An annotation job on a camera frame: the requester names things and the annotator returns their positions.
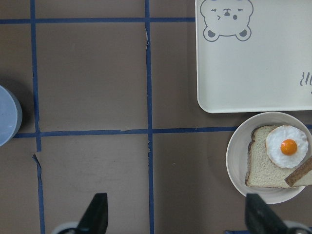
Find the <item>fried egg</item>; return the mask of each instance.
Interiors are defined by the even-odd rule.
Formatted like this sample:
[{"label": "fried egg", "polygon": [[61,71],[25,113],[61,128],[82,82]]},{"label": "fried egg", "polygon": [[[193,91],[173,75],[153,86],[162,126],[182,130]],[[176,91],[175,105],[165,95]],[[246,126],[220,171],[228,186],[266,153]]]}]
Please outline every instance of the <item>fried egg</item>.
[{"label": "fried egg", "polygon": [[272,130],[265,140],[265,145],[270,160],[282,168],[297,166],[308,151],[306,134],[289,125]]}]

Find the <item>bear illustration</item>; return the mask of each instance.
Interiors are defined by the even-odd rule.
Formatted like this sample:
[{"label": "bear illustration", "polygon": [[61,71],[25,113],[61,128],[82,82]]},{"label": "bear illustration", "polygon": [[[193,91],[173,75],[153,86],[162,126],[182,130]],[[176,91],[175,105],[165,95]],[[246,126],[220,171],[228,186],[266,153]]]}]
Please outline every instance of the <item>bear illustration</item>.
[{"label": "bear illustration", "polygon": [[206,24],[204,38],[216,41],[220,36],[236,36],[240,41],[248,40],[253,11],[250,0],[204,0],[200,6]]}]

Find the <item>bread slice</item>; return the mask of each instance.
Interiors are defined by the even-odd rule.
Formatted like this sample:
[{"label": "bread slice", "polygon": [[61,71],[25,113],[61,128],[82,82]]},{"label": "bread slice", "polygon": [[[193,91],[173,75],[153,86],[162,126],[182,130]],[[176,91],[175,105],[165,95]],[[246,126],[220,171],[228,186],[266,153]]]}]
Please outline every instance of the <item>bread slice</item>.
[{"label": "bread slice", "polygon": [[312,157],[292,172],[285,182],[292,187],[312,185]]},{"label": "bread slice", "polygon": [[245,178],[245,184],[248,187],[290,187],[285,178],[296,168],[280,168],[271,162],[266,153],[265,139],[276,127],[275,125],[267,125],[252,132],[252,140],[248,146],[248,169]]}]

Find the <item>brown surface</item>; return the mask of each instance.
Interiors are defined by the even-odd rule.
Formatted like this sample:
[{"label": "brown surface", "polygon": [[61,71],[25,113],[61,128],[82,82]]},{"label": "brown surface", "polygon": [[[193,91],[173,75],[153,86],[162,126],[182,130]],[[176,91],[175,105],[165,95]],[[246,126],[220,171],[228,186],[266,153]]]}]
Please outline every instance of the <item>brown surface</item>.
[{"label": "brown surface", "polygon": [[39,229],[36,151],[33,138],[0,147],[0,233],[35,234]]},{"label": "brown surface", "polygon": [[[29,1],[1,1],[0,19],[28,19]],[[193,0],[151,0],[151,17],[194,17]],[[144,17],[144,0],[36,1],[37,18]],[[139,23],[36,25],[40,130],[147,128],[146,32]],[[34,133],[29,24],[0,25],[0,85]],[[256,113],[208,114],[196,98],[195,23],[151,23],[153,128],[238,126]],[[311,111],[288,112],[312,124]],[[153,134],[155,234],[244,230],[244,197],[225,166],[233,132]],[[46,233],[77,221],[107,192],[109,233],[149,232],[148,140],[141,135],[42,137]],[[35,138],[0,147],[0,233],[39,233]],[[312,187],[271,205],[311,222]]]},{"label": "brown surface", "polygon": [[95,193],[108,194],[107,233],[148,233],[146,145],[146,135],[42,138],[47,233],[79,221]]},{"label": "brown surface", "polygon": [[144,0],[36,0],[37,18],[144,17]]}]

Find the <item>egg yolk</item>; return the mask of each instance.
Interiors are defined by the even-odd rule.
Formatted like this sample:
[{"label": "egg yolk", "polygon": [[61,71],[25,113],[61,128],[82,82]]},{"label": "egg yolk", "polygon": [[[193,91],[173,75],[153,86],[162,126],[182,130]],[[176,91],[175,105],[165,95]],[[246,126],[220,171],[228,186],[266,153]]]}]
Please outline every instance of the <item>egg yolk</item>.
[{"label": "egg yolk", "polygon": [[281,144],[281,151],[285,155],[293,155],[297,151],[297,144],[292,139],[284,140]]}]

